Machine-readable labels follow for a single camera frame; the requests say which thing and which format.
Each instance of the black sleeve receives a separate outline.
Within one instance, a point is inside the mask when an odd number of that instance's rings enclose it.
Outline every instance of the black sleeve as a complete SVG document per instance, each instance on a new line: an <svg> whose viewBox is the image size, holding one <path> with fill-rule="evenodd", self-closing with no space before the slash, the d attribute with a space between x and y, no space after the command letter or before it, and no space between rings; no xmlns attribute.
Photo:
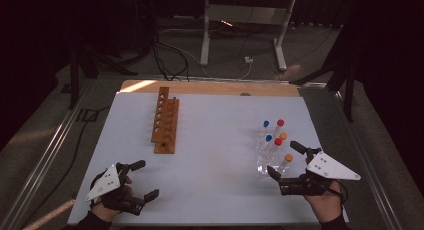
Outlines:
<svg viewBox="0 0 424 230"><path fill-rule="evenodd" d="M66 226L62 230L107 230L112 225L111 222L103 221L94 213L88 211L87 216L75 226Z"/></svg>
<svg viewBox="0 0 424 230"><path fill-rule="evenodd" d="M343 218L343 213L340 214L340 216L338 216L336 219L330 221L330 222L326 222L326 223L321 223L321 230L350 230L350 228L348 228L344 218Z"/></svg>

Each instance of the white tabletop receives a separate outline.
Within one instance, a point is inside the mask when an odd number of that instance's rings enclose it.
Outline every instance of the white tabletop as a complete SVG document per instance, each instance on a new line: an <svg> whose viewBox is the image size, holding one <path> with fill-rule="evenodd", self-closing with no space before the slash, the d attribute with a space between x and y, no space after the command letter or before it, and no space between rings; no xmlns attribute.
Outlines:
<svg viewBox="0 0 424 230"><path fill-rule="evenodd" d="M83 201L94 177L117 162L146 161L130 172L134 197L159 189L140 216L120 214L114 224L153 226L261 225L317 222L302 196L281 196L277 182L259 178L256 130L279 118L291 153L287 177L305 172L305 156L289 147L295 140L321 147L302 97L172 94L180 100L175 154L154 154L151 130L157 93L117 93L81 184L69 224L85 217Z"/></svg>

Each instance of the floor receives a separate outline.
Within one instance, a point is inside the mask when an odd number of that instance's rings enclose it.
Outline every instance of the floor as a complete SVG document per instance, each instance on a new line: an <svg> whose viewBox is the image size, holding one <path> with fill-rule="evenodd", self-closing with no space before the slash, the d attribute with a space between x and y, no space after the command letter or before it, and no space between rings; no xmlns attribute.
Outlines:
<svg viewBox="0 0 424 230"><path fill-rule="evenodd" d="M211 27L212 40L207 67L201 67L198 63L202 42L201 27L201 20L161 19L160 44L156 44L155 48L158 55L155 57L151 52L139 63L129 66L128 69L137 72L137 76L124 76L104 65L99 66L101 71L97 79L85 79L81 76L83 102L77 106L77 109L102 109L109 106L113 101L114 93L119 90L125 79L164 79L175 75L175 81L287 82L296 80L320 68L340 31L340 29L322 26L300 26L296 29L290 27L283 41L288 69L281 72L278 70L272 48L272 39L279 33L278 26L239 24L233 28L222 28L219 23L215 23ZM130 51L122 51L122 54L124 58L134 56L134 53ZM252 57L253 62L250 65L244 63L245 56ZM158 67L157 60L163 61L161 68ZM162 75L160 69L166 72L166 77ZM325 74L314 79L309 85L325 83L330 77L331 73ZM18 219L19 228L42 219L46 213L52 212L75 197L107 117L107 110L101 111L96 122L87 124L77 120L77 116L70 116L72 114L68 110L70 96L61 93L63 86L69 83L69 66L59 71L57 78L59 80L57 88L0 153L0 180L6 183L0 186L2 202L0 220L3 221L38 160L46 149L52 147L49 144L52 143L52 139L55 139L54 134L60 130L65 119L72 119L70 131L62 132L63 138L54 142L57 146L54 161L46 166L49 171L40 176L44 181L35 186L38 190L28 196L31 201L26 203L24 213ZM322 95L310 94L308 90L300 91L308 96L307 101L311 104L331 101ZM362 183L361 188L352 186L352 189L369 191L368 185L377 183L379 192L370 192L367 195L371 196L369 199L352 194L349 205L346 206L352 213L351 226L355 229L366 229L364 226L371 224L372 229L420 229L423 226L422 216L424 216L422 195L414 186L390 136L367 100L359 82L355 82L352 111L354 123L348 123L348 125L361 139L359 143L361 148L368 151L367 154L361 155L367 158L362 160L370 162L373 167L371 169L373 174ZM331 115L327 116L326 120L331 122L331 117ZM330 137L333 136L320 136L323 139ZM52 191L53 186L61 181L62 176L67 172L67 166L71 162L74 164L62 184ZM381 201L375 200L372 196L383 196L388 201L386 204L380 204ZM51 217L47 223L37 229L60 229L64 226L72 203L62 206L63 212ZM360 220L358 216L365 216L363 212L367 206L369 206L369 214ZM248 229L282 228L287 230L319 229L319 226L258 226ZM190 229L209 228L190 227Z"/></svg>

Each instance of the test tube cap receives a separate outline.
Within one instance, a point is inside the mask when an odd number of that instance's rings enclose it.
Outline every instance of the test tube cap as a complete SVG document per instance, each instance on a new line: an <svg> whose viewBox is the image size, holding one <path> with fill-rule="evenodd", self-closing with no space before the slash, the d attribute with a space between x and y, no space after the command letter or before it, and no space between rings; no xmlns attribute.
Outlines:
<svg viewBox="0 0 424 230"><path fill-rule="evenodd" d="M291 155L291 154L286 154L286 156L284 156L284 160L286 160L286 162L291 162L291 161L293 161L293 155Z"/></svg>
<svg viewBox="0 0 424 230"><path fill-rule="evenodd" d="M283 139L283 140L286 140L287 139L287 134L286 133L281 133L280 134L280 138Z"/></svg>
<svg viewBox="0 0 424 230"><path fill-rule="evenodd" d="M277 125L280 126L280 127L282 127L284 125L284 120L283 119L278 119Z"/></svg>
<svg viewBox="0 0 424 230"><path fill-rule="evenodd" d="M282 143L283 143L283 140L281 138L276 138L274 140L274 144L277 145L277 146L280 146Z"/></svg>

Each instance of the red cap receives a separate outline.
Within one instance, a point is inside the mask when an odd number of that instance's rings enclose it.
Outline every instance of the red cap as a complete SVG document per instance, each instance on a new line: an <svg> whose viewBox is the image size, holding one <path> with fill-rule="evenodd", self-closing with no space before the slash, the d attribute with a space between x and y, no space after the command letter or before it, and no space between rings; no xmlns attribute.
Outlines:
<svg viewBox="0 0 424 230"><path fill-rule="evenodd" d="M275 145L280 146L283 143L283 140L281 138L276 138L274 140Z"/></svg>
<svg viewBox="0 0 424 230"><path fill-rule="evenodd" d="M284 125L284 120L283 119L278 119L277 125L280 126L280 127L282 127Z"/></svg>

